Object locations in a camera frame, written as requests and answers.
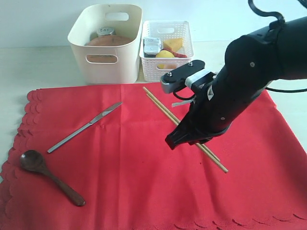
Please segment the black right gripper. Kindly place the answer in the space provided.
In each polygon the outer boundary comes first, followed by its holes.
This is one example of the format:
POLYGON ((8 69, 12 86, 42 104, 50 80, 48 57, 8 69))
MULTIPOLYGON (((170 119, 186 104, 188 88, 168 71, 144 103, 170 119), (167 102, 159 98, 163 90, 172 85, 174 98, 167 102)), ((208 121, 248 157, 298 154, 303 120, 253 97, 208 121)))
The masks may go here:
POLYGON ((257 67, 223 67, 165 142, 174 150, 184 143, 205 144, 224 134, 271 81, 271 74, 257 67))

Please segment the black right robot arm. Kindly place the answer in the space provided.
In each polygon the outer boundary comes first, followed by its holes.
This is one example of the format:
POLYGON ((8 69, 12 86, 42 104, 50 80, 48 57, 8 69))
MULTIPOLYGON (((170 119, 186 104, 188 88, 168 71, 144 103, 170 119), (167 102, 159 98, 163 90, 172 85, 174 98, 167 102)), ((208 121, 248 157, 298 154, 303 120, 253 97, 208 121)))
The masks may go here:
POLYGON ((206 143, 226 132, 231 123, 278 79, 307 77, 307 20, 268 26, 232 41, 217 73, 193 60, 161 77, 164 92, 190 88, 188 113, 166 137, 172 149, 188 143, 206 143))

